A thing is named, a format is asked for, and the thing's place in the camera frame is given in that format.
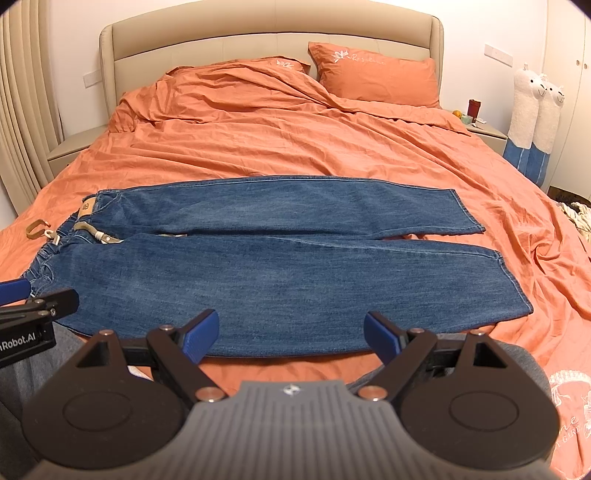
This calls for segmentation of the blue denim jeans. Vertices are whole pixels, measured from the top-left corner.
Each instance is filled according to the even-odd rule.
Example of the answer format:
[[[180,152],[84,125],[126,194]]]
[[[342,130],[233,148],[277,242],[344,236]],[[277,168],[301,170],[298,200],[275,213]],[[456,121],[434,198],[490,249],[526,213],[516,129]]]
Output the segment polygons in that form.
[[[67,328],[141,337],[212,309],[216,357],[367,349],[363,318],[461,332],[529,315],[502,255],[456,237],[483,225],[452,189],[383,180],[267,176],[108,189],[77,221],[121,240],[69,232],[25,272],[39,297],[74,289]]]

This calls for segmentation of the tan belt on jeans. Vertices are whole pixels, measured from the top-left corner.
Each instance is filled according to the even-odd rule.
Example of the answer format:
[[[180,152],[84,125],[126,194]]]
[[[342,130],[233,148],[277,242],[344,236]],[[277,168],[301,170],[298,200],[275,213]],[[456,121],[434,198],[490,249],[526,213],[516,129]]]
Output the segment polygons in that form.
[[[88,222],[84,221],[77,221],[72,225],[66,225],[64,228],[59,227],[57,229],[53,229],[51,225],[45,220],[37,219],[25,228],[25,235],[26,238],[29,240],[45,238],[51,244],[58,245],[63,235],[74,231],[86,232],[100,244],[109,245],[121,243],[120,239],[112,235],[109,235],[106,232],[98,230],[94,226],[90,225]]]

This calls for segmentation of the beige left nightstand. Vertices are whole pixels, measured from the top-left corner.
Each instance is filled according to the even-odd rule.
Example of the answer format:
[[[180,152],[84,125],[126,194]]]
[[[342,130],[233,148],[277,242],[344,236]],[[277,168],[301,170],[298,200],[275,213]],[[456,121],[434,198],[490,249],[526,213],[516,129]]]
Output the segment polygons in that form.
[[[87,149],[104,131],[105,125],[79,132],[66,138],[48,155],[48,164],[54,177],[71,164],[81,151]]]

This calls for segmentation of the beige nightstand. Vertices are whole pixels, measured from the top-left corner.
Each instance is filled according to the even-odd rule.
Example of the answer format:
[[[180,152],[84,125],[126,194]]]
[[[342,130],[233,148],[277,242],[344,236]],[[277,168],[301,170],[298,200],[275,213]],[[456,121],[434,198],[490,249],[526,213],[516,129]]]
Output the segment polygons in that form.
[[[503,132],[490,126],[488,123],[483,124],[480,122],[468,125],[467,129],[478,136],[494,152],[503,155],[507,144],[507,136]]]
[[[79,132],[66,138],[48,155],[48,164],[54,177],[71,164],[81,151],[87,149],[104,131],[105,125]]]

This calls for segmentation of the beige curtain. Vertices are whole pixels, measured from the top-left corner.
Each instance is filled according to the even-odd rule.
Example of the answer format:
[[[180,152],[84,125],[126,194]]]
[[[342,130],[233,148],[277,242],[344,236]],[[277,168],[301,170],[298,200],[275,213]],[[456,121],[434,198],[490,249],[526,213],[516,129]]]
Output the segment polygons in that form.
[[[23,213],[54,179],[63,141],[49,56],[49,3],[18,1],[1,17],[1,180]]]

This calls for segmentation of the crumpled clothes on floor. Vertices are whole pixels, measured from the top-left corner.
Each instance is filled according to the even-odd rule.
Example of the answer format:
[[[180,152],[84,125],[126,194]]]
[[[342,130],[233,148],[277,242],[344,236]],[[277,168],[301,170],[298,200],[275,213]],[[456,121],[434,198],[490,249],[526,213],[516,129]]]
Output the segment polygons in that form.
[[[579,202],[557,202],[557,206],[575,225],[579,234],[591,242],[591,208]]]

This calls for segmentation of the beige right nightstand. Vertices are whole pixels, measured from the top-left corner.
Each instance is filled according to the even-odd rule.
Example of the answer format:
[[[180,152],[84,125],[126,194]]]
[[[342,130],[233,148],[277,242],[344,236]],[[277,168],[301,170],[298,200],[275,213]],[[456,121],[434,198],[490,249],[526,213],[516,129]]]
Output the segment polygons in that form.
[[[503,155],[507,144],[507,136],[503,132],[490,126],[488,123],[483,124],[480,122],[468,125],[467,129],[478,136],[494,152]]]

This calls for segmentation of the orange duvet cover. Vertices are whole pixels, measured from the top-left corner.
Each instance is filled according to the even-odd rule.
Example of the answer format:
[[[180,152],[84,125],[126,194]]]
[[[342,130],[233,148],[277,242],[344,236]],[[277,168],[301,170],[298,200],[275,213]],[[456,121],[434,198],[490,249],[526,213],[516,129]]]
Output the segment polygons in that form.
[[[370,310],[483,328],[544,369],[557,474],[590,470],[590,245],[448,112],[346,100],[283,58],[175,68],[2,231],[20,276],[78,290],[75,342],[217,310],[204,369],[229,393],[373,370]]]

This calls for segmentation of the dark red cup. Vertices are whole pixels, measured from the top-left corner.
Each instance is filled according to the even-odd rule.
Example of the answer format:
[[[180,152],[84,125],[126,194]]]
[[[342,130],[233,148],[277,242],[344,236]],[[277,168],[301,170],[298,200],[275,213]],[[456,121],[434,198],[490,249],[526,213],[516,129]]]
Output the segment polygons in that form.
[[[480,113],[481,102],[476,99],[470,99],[467,109],[467,115],[472,118],[473,122],[476,122]]]

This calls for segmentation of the beige upholstered headboard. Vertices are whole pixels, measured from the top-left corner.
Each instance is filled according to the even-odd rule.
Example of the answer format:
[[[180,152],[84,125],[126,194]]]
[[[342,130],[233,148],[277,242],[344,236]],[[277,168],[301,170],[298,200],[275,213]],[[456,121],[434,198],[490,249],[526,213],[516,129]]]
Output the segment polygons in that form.
[[[126,92],[177,66],[290,57],[311,64],[311,42],[432,58],[443,72],[444,27],[428,13],[374,1],[196,1],[106,26],[99,36],[108,112]]]

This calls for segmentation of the orange pillow right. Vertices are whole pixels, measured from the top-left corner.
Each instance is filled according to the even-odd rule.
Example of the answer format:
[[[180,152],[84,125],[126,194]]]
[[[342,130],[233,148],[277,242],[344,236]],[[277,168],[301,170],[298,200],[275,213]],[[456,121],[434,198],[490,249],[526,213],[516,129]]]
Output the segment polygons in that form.
[[[331,43],[311,42],[318,81],[341,98],[438,108],[435,61],[402,59]]]

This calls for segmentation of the orange pillow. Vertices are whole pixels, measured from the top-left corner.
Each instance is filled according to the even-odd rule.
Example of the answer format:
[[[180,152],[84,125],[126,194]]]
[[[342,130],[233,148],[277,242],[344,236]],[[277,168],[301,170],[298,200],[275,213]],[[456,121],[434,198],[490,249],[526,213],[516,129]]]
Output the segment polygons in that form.
[[[284,56],[270,56],[252,59],[253,64],[264,65],[273,68],[283,68],[303,74],[310,73],[311,65],[300,60],[284,57]]]
[[[435,61],[402,59],[331,43],[311,42],[318,81],[341,98],[438,108]]]

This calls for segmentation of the white alpaca plush toy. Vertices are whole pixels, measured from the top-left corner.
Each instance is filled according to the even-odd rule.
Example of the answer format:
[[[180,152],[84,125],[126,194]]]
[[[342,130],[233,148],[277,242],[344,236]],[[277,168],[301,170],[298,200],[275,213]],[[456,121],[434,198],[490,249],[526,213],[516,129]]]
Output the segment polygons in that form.
[[[547,93],[545,81],[525,63],[514,76],[514,102],[503,157],[526,173],[539,108]]]

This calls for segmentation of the orange pillow left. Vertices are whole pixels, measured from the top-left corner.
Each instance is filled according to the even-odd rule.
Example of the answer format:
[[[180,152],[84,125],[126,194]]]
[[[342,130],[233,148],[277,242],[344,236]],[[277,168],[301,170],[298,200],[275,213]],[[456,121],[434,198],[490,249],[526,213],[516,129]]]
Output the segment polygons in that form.
[[[283,68],[303,74],[310,73],[311,65],[300,60],[284,57],[284,56],[270,56],[252,59],[253,64],[264,65],[273,68]]]

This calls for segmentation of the left wall outlet plate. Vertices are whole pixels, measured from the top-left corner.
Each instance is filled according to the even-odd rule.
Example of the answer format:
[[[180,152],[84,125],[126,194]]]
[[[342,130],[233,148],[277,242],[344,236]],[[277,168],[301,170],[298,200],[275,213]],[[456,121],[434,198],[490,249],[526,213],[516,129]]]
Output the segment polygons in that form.
[[[82,79],[83,79],[84,87],[86,89],[88,89],[94,85],[97,85],[98,83],[100,83],[102,81],[102,73],[100,70],[95,70],[95,71],[84,74]]]

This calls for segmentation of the white wall switch plate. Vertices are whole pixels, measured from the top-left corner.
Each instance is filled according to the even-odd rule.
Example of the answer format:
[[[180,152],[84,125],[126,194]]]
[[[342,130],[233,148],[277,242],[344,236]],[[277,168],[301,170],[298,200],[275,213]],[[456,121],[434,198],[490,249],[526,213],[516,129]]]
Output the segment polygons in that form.
[[[486,44],[484,46],[484,55],[510,68],[513,67],[513,56],[496,47]]]

